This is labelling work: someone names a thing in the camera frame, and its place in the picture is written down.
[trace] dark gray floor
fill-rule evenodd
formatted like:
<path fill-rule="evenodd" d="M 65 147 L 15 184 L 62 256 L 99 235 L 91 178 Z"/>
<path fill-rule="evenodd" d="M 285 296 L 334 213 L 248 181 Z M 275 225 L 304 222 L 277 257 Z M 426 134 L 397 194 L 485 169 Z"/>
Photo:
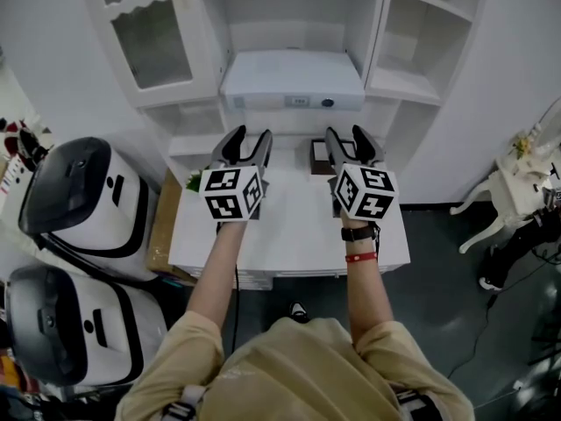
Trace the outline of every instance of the dark gray floor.
<path fill-rule="evenodd" d="M 404 211 L 411 263 L 383 276 L 396 319 L 408 327 L 432 365 L 445 375 L 472 354 L 475 337 L 485 323 L 490 295 L 479 288 L 476 277 L 486 248 L 501 236 L 473 246 L 467 254 L 459 254 L 458 246 L 489 225 L 494 216 L 490 205 L 483 203 L 455 217 L 447 210 Z M 542 264 L 527 254 L 511 270 L 507 286 Z M 237 345 L 286 315 L 293 300 L 303 301 L 311 317 L 337 318 L 347 327 L 345 284 L 345 278 L 280 278 L 273 291 L 242 291 Z M 504 395 L 529 372 L 526 363 L 536 355 L 530 339 L 549 310 L 558 284 L 559 273 L 546 264 L 501 294 L 489 311 L 489 325 L 475 358 L 452 376 L 477 408 L 478 420 L 508 419 L 515 395 Z M 186 298 L 179 297 L 181 303 Z M 232 298 L 224 327 L 227 353 L 233 307 Z"/>

